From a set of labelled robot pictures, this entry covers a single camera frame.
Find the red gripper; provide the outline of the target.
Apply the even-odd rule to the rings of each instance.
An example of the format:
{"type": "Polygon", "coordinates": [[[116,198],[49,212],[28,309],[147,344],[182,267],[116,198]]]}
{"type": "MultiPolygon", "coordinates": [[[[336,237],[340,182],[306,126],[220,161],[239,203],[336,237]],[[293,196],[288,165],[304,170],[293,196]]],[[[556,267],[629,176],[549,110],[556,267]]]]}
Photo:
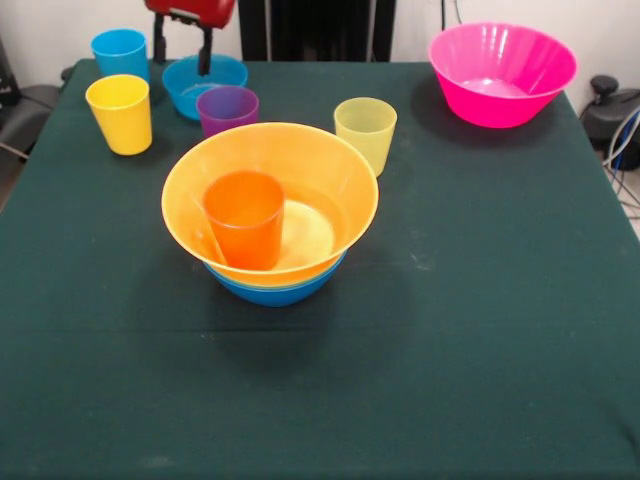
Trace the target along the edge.
{"type": "Polygon", "coordinates": [[[203,45],[198,53],[198,75],[210,72],[213,29],[223,29],[230,21],[235,0],[145,0],[145,6],[154,13],[153,62],[166,61],[164,19],[169,17],[203,28],[203,45]]]}

